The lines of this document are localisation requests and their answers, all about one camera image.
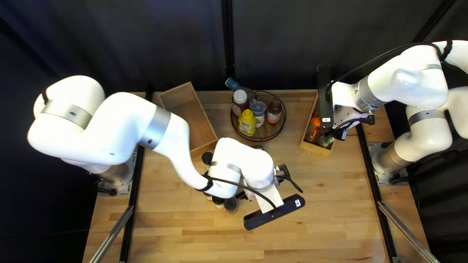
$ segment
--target label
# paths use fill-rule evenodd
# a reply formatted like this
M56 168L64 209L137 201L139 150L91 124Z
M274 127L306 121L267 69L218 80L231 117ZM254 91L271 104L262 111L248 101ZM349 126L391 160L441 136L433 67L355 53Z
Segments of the label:
M266 118L267 118L269 123L277 123L279 121L280 117L281 117L281 112L277 113L277 114L268 112L267 115L266 115Z
M265 114L262 114L259 117L255 117L257 119L257 123L255 123L255 128L262 126L263 122L265 121Z
M250 133L250 129L252 128L252 125L248 124L248 123L245 123L245 122L241 122L241 130L245 133Z
M233 113L237 116L237 117L240 117L241 116L241 108L239 108L239 106L237 106L235 103L233 103L233 107L232 107L232 110L233 110Z

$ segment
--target metal mounting plate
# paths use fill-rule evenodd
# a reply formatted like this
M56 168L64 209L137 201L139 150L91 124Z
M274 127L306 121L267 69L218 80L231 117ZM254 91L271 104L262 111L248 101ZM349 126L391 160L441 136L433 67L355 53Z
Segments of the metal mounting plate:
M133 170L131 170L130 172L133 174L134 169L135 169L135 163L137 161L137 152L132 153L132 156L130 157L129 161L130 160L132 161L132 166L133 166ZM97 197L127 197L127 196L130 196L130 191L132 190L132 183L133 183L133 178L124 187L121 187L121 188L117 189L117 194L115 196L111 196L110 194L98 192ZM97 184L97 186L102 187L102 188L106 188L106 189L110 189L103 182L99 182Z
M367 144L367 147L369 149L369 154L372 158L372 155L374 153L379 153L381 151L383 151L385 148L382 148L382 144L383 143L368 143ZM400 183L395 183L395 184L390 184L389 183L389 180L392 178L388 175L380 175L379 173L377 173L377 171L374 170L374 174L375 174L375 179L377 180L377 184L380 186L404 186L404 185L408 185L408 182L400 182ZM401 177L406 177L408 176L408 172L406 171L406 168L403 168L399 173L398 173Z

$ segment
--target bottle cap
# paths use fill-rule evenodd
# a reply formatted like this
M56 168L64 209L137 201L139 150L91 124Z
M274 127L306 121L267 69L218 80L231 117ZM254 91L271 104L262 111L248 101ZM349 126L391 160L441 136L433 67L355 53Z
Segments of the bottle cap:
M215 205L222 205L224 204L224 198L213 196L213 203Z
M252 102L250 104L250 109L252 110L252 113L254 114L254 116L259 117L265 112L266 104L261 101Z
M234 102L237 104L243 104L247 101L247 93L245 91L238 89L234 92Z
M244 118L247 118L247 119L252 118L253 115L254 115L254 114L253 114L252 111L249 110L249 109L245 110L245 111L242 113L242 116L243 116Z
M279 103L280 103L280 100L278 97L274 97L273 100L271 101L271 104L273 104L274 106L279 105Z

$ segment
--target metal rail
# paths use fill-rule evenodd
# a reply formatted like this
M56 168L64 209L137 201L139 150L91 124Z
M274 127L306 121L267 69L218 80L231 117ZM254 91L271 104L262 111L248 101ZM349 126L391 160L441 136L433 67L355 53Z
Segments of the metal rail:
M115 226L110 231L109 235L106 237L106 239L104 239L104 242L102 242L101 246L96 251L96 253L94 254L91 261L89 261L89 263L99 263L99 262L101 262L101 260L106 255L107 250L112 245L115 238L120 233L120 230L127 223L128 219L130 218L131 215L133 215L133 205L130 205L129 207L127 207L127 209L124 211L122 216L119 218L119 220L117 221Z
M434 255L428 251L422 244L419 242L419 239L409 230L406 225L398 218L393 211L388 208L383 202L377 201L379 209L385 214L385 216L390 219L395 226L401 231L401 233L406 237L409 243L414 247L417 253L419 253L427 262L430 263L440 263Z

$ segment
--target white cap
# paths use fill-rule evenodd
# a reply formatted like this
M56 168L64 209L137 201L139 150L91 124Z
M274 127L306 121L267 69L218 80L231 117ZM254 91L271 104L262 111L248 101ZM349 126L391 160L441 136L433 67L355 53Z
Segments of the white cap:
M237 104L242 104L247 101L247 93L245 91L238 89L234 92L234 102Z

